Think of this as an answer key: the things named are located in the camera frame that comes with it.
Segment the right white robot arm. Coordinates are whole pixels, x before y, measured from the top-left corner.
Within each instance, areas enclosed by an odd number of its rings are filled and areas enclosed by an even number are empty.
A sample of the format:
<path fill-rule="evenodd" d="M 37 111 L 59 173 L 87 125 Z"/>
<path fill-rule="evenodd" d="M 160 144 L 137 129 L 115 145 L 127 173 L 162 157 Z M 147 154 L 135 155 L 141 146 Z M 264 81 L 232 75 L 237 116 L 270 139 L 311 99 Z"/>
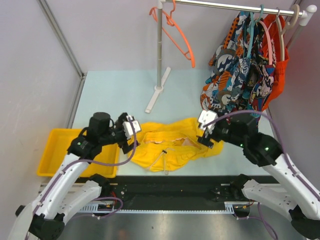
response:
<path fill-rule="evenodd" d="M 245 174 L 230 184 L 230 194 L 237 200 L 253 200 L 278 212 L 292 227 L 309 240 L 320 238 L 320 192 L 298 170 L 272 136 L 258 131 L 256 120 L 249 114 L 230 118 L 203 111 L 198 118 L 203 135 L 198 142 L 212 148 L 214 142 L 224 141 L 242 148 L 252 164 L 268 172 L 284 189 L 284 193 L 265 187 Z"/>

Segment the orange plastic hanger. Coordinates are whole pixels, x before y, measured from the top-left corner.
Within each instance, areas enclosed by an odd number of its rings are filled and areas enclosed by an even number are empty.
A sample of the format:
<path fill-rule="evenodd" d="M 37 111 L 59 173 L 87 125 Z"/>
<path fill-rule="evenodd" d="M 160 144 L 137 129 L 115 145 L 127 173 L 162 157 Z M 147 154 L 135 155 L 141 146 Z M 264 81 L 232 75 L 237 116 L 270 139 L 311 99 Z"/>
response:
<path fill-rule="evenodd" d="M 149 10 L 149 15 L 152 16 L 157 24 L 157 37 L 162 43 L 163 34 L 165 34 L 173 45 L 178 49 L 178 51 L 190 62 L 192 68 L 196 67 L 196 58 L 192 49 L 192 46 L 186 37 L 185 33 L 174 20 L 173 15 L 177 7 L 176 0 L 172 1 L 172 7 L 169 12 L 164 10 L 164 4 L 166 0 L 157 0 L 156 6 Z M 176 37 L 172 36 L 166 27 L 173 28 L 177 35 L 179 36 L 179 41 Z"/>

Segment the yellow shorts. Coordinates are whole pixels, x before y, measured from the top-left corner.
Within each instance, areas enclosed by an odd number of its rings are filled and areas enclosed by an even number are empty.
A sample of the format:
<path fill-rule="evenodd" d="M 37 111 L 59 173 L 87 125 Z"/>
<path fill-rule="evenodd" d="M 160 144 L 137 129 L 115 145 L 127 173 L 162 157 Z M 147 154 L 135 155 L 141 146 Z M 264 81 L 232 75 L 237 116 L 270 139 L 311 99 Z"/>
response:
<path fill-rule="evenodd" d="M 198 142 L 203 132 L 198 129 L 195 117 L 173 123 L 146 122 L 136 134 L 137 146 L 130 160 L 149 172 L 169 172 L 181 169 L 199 158 L 218 156 L 224 142 L 212 141 L 209 148 Z"/>

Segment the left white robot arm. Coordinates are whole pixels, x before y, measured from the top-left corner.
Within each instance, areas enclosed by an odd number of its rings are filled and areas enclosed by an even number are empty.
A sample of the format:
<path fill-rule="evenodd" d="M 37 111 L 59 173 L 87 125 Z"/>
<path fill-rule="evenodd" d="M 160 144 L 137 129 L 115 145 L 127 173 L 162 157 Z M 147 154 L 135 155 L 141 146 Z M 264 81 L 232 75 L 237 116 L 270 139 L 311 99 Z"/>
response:
<path fill-rule="evenodd" d="M 135 154 L 140 131 L 139 122 L 126 112 L 116 121 L 106 112 L 94 113 L 88 126 L 72 140 L 60 167 L 42 192 L 16 210 L 8 239 L 26 240 L 31 234 L 39 240 L 56 240 L 71 218 L 89 202 L 110 201 L 122 205 L 123 201 L 112 194 L 109 180 L 97 173 L 73 194 L 68 192 L 90 165 L 109 166 L 95 160 L 104 146 L 116 144 L 124 154 Z"/>

